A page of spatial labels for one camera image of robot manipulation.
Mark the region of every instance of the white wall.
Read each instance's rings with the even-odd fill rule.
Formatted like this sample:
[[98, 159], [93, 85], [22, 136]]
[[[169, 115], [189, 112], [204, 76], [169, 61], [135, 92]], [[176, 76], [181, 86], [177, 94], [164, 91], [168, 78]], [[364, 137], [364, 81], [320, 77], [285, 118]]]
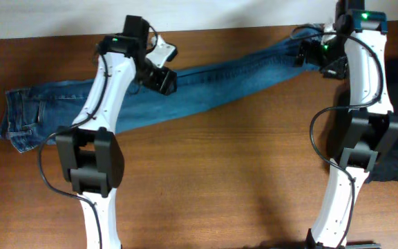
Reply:
[[[141, 15], [159, 31], [325, 23], [336, 0], [0, 0], [0, 38], [121, 31]], [[366, 0], [398, 20], [398, 0]]]

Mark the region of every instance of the wooden table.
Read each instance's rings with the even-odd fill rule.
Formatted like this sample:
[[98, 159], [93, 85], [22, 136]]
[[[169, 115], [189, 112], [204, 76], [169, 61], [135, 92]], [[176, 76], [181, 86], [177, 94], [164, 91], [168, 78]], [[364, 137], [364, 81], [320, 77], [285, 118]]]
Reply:
[[[398, 22], [387, 56], [398, 56]], [[234, 59], [283, 39], [292, 27], [165, 33], [187, 68]], [[3, 92], [47, 81], [92, 78], [102, 36], [0, 40]], [[198, 115], [120, 134], [126, 171], [117, 192], [117, 230], [125, 248], [242, 248], [305, 239], [325, 194], [327, 166], [308, 140], [312, 116], [344, 83], [299, 77]], [[315, 127], [319, 146], [328, 115]], [[0, 140], [0, 248], [84, 248], [80, 204], [42, 183], [36, 151]], [[52, 184], [70, 190], [55, 147], [44, 152]], [[365, 185], [349, 241], [398, 248], [398, 183]]]

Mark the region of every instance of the wood surface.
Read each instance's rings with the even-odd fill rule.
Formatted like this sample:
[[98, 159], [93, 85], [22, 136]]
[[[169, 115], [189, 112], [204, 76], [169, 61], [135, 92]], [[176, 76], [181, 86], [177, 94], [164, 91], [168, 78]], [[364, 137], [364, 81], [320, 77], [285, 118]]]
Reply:
[[[164, 33], [188, 68], [265, 48], [293, 27]], [[398, 56], [398, 22], [387, 56]], [[102, 36], [0, 40], [0, 121], [4, 91], [95, 76], [93, 46]], [[312, 116], [334, 103], [345, 83], [304, 73], [206, 113], [117, 136], [126, 170], [117, 191], [124, 248], [255, 248], [305, 239], [321, 208], [327, 166], [314, 153]], [[329, 115], [315, 126], [320, 147]], [[46, 188], [36, 151], [0, 140], [0, 248], [85, 248], [80, 204]], [[53, 185], [70, 190], [57, 151], [44, 152]], [[371, 183], [359, 195], [348, 241], [398, 248], [398, 183]]]

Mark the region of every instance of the jeans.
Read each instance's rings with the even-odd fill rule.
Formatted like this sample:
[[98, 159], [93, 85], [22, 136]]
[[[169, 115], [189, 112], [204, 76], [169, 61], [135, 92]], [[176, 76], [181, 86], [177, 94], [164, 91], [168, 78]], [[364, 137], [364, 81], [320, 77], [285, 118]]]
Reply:
[[[298, 35], [314, 32], [304, 30]], [[176, 71], [178, 91], [170, 96], [144, 88], [133, 95], [138, 86], [132, 84], [121, 106], [116, 133], [207, 111], [304, 71], [317, 70], [309, 64], [293, 67], [299, 44], [286, 39], [241, 59]], [[7, 91], [0, 138], [10, 140], [19, 152], [35, 148], [59, 126], [71, 125], [92, 83], [93, 80], [51, 82]]]

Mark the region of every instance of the denim fabric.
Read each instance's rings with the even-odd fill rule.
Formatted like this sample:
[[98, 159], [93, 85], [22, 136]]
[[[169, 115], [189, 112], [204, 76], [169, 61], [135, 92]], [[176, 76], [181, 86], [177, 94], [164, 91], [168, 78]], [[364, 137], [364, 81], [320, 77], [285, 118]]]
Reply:
[[[304, 30], [299, 35], [313, 32]], [[121, 106], [116, 133], [207, 111], [304, 71], [317, 70], [307, 64], [293, 67], [298, 49], [299, 41], [286, 39], [241, 59], [177, 71], [178, 91], [170, 96], [144, 88], [132, 95], [138, 87], [132, 84]], [[92, 83], [93, 80], [51, 82], [6, 92], [7, 109], [0, 138], [10, 140], [20, 152], [35, 148], [58, 126], [71, 125]]]

